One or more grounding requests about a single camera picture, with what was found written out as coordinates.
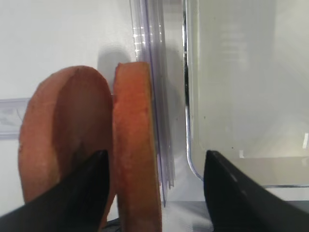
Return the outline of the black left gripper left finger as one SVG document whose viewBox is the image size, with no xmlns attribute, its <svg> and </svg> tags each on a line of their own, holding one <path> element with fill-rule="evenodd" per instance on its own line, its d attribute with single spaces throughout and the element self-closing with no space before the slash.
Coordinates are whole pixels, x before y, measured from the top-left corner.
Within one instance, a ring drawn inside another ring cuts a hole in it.
<svg viewBox="0 0 309 232">
<path fill-rule="evenodd" d="M 110 190 L 107 151 L 97 151 L 46 193 L 0 218 L 2 232 L 96 232 Z"/>
</svg>

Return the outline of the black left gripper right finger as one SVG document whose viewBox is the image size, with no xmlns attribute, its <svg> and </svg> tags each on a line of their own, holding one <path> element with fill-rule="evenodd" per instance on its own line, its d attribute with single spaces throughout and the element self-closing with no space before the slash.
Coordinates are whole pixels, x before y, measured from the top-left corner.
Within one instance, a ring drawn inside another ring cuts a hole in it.
<svg viewBox="0 0 309 232">
<path fill-rule="evenodd" d="M 309 230 L 308 212 L 268 192 L 218 151 L 206 151 L 204 196 L 216 232 Z"/>
</svg>

